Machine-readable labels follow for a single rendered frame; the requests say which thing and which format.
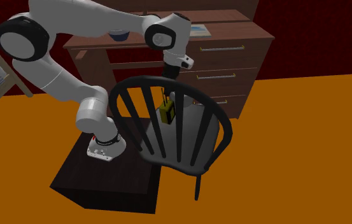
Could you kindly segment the black spindle-back chair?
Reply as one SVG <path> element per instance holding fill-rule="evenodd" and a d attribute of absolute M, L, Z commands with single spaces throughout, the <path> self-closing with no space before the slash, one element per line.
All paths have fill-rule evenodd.
<path fill-rule="evenodd" d="M 143 92 L 150 121 L 143 124 L 128 88 Z M 154 105 L 152 87 L 175 92 L 175 117 L 162 123 Z M 183 96 L 194 99 L 183 107 Z M 159 76 L 135 76 L 117 83 L 109 95 L 109 107 L 116 124 L 134 143 L 141 158 L 151 164 L 170 167 L 196 178 L 195 196 L 201 189 L 201 176 L 230 144 L 233 131 L 224 110 L 212 98 L 176 80 Z"/>

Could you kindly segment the brown wooden desk with drawers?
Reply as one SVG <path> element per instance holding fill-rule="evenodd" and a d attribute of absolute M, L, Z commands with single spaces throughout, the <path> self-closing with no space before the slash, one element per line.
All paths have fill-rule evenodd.
<path fill-rule="evenodd" d="M 177 80 L 213 98 L 229 118 L 239 118 L 266 53 L 274 39 L 237 10 L 183 11 L 194 25 L 203 24 L 210 37 L 191 38 L 187 55 L 191 69 Z M 125 41 L 109 35 L 73 36 L 65 45 L 83 82 L 111 90 L 131 76 L 159 76 L 164 68 L 160 51 L 148 48 L 135 32 Z"/>

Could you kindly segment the dark robot stand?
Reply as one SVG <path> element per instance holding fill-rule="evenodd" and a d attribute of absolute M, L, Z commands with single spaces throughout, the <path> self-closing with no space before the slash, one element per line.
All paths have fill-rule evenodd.
<path fill-rule="evenodd" d="M 85 209 L 154 214 L 161 166 L 145 162 L 123 130 L 125 151 L 110 162 L 89 157 L 81 133 L 50 188 Z"/>

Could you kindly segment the pale blue book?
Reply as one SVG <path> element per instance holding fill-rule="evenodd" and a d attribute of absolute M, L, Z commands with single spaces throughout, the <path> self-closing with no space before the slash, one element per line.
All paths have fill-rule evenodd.
<path fill-rule="evenodd" d="M 210 38 L 211 33 L 204 24 L 192 24 L 190 30 L 191 38 Z"/>

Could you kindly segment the white round object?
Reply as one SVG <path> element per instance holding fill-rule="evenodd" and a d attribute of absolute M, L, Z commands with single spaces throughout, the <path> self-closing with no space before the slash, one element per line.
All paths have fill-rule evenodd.
<path fill-rule="evenodd" d="M 175 92 L 171 92 L 171 93 L 169 94 L 169 98 L 170 98 L 170 100 L 172 100 L 174 103 L 176 103 L 177 99 L 176 99 L 176 94 L 175 94 Z M 193 104 L 193 101 L 194 101 L 194 99 L 193 99 L 192 97 L 190 97 L 190 96 L 188 96 L 188 95 L 184 95 L 184 96 L 183 96 L 183 107 L 184 107 L 184 108 L 189 107 L 190 105 Z"/>

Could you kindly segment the yellow box with black rods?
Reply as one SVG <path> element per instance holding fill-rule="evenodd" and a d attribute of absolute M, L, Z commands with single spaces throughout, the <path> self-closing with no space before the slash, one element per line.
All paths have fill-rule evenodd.
<path fill-rule="evenodd" d="M 162 104 L 159 106 L 160 118 L 162 123 L 171 124 L 175 117 L 174 101 L 164 94 L 164 88 L 161 89 Z"/>

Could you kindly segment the dark blue bowl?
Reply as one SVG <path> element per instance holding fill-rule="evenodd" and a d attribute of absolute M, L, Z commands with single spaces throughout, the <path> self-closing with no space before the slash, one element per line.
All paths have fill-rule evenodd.
<path fill-rule="evenodd" d="M 125 30 L 114 30 L 109 31 L 108 34 L 114 41 L 120 42 L 127 40 L 130 32 Z"/>

